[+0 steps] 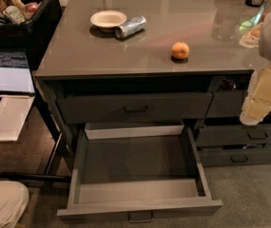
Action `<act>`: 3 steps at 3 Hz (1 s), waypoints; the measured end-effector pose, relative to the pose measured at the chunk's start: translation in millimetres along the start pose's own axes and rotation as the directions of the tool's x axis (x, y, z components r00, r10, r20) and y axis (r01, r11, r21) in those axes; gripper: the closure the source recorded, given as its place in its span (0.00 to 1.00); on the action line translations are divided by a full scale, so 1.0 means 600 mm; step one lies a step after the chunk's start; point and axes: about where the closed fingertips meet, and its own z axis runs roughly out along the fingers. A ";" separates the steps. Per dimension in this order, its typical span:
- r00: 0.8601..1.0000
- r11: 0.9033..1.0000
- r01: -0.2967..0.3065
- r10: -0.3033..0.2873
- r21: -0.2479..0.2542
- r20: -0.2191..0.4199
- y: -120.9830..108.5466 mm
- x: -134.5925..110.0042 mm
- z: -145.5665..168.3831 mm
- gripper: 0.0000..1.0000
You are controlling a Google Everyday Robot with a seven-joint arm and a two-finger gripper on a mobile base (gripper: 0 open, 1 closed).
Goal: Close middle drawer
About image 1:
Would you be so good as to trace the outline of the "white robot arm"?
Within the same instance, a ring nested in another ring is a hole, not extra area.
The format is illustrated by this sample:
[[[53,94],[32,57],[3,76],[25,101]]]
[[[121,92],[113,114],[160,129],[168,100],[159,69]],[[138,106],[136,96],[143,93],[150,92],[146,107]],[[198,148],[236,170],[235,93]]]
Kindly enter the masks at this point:
[[[271,112],[271,10],[261,24],[259,54],[270,64],[251,76],[240,115],[245,125],[257,125]]]

